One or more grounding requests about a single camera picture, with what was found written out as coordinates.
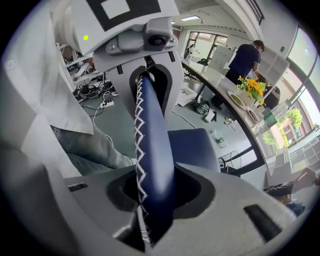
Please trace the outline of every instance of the plastic bottle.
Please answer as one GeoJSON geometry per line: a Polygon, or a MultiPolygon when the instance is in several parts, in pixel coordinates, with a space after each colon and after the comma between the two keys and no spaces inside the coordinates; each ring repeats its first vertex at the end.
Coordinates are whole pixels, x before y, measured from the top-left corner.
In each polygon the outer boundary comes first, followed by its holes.
{"type": "Polygon", "coordinates": [[[283,119],[290,106],[290,101],[287,99],[284,103],[277,105],[263,119],[251,128],[251,131],[256,135],[263,134],[268,131],[272,126],[283,119]]]}

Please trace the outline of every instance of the curved desk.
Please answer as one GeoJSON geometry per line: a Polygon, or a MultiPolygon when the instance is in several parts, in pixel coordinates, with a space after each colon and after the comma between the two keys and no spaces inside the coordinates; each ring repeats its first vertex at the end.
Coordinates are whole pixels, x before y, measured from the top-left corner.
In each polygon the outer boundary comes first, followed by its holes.
{"type": "Polygon", "coordinates": [[[232,175],[243,175],[265,164],[268,168],[266,157],[263,154],[263,150],[259,142],[257,141],[255,135],[251,131],[251,127],[255,123],[249,116],[248,111],[240,108],[228,95],[228,91],[234,92],[237,89],[236,85],[233,82],[231,82],[228,78],[226,78],[224,75],[222,75],[215,69],[210,68],[209,66],[204,66],[192,61],[185,60],[182,60],[181,63],[183,68],[185,68],[188,72],[190,72],[192,76],[196,77],[203,83],[203,86],[199,91],[198,95],[202,93],[205,87],[208,87],[215,95],[219,95],[223,103],[228,108],[228,110],[233,114],[233,116],[240,124],[241,128],[243,129],[245,135],[247,136],[251,144],[251,147],[247,148],[239,155],[242,156],[253,150],[256,156],[256,160],[237,170],[234,170],[232,172],[232,175]]]}

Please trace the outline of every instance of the floor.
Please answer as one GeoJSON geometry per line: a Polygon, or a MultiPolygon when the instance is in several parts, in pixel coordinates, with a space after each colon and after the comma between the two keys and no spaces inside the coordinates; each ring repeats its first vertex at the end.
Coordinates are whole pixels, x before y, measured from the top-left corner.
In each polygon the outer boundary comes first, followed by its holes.
{"type": "MultiPolygon", "coordinates": [[[[101,98],[90,99],[85,102],[85,106],[96,109],[100,105],[101,101],[101,98]]],[[[104,108],[103,112],[95,117],[94,122],[100,130],[112,138],[114,147],[119,152],[134,158],[134,121],[119,97],[114,97],[113,101],[114,105],[104,108]]],[[[95,110],[88,108],[84,108],[84,110],[88,113],[88,115],[95,114],[95,110]]],[[[195,127],[204,128],[209,132],[209,134],[216,129],[223,136],[223,138],[227,141],[228,146],[225,148],[220,148],[214,140],[214,136],[212,135],[212,145],[218,157],[225,156],[234,150],[240,153],[241,151],[250,147],[250,143],[238,123],[236,124],[238,133],[235,132],[231,127],[228,127],[226,124],[224,124],[225,116],[231,116],[225,106],[223,107],[222,111],[217,111],[217,122],[212,121],[211,123],[207,123],[204,120],[205,117],[203,115],[195,113],[190,104],[185,107],[176,105],[173,110],[179,115],[184,116],[195,127]]],[[[168,131],[172,131],[193,129],[193,127],[183,118],[171,112],[167,119],[167,129],[168,131]]],[[[253,157],[255,157],[253,152],[244,155],[241,158],[242,165],[244,166],[247,163],[250,163],[253,160],[253,157]]]]}

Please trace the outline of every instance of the ceiling light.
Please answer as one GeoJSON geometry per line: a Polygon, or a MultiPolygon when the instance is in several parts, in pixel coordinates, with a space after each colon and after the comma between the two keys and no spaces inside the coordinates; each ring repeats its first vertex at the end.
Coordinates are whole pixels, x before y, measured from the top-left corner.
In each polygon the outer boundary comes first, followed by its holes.
{"type": "Polygon", "coordinates": [[[198,16],[190,16],[190,17],[186,17],[186,18],[182,18],[182,21],[190,21],[190,20],[196,20],[196,19],[200,19],[200,17],[198,16]]]}

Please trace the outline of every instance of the flower vase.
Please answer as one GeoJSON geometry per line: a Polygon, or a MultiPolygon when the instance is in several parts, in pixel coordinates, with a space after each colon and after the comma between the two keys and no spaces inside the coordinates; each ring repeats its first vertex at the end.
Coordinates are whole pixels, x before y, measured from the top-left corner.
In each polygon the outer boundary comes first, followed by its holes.
{"type": "Polygon", "coordinates": [[[246,90],[242,90],[239,94],[239,98],[243,101],[243,103],[250,107],[255,103],[255,99],[251,97],[246,90]]]}

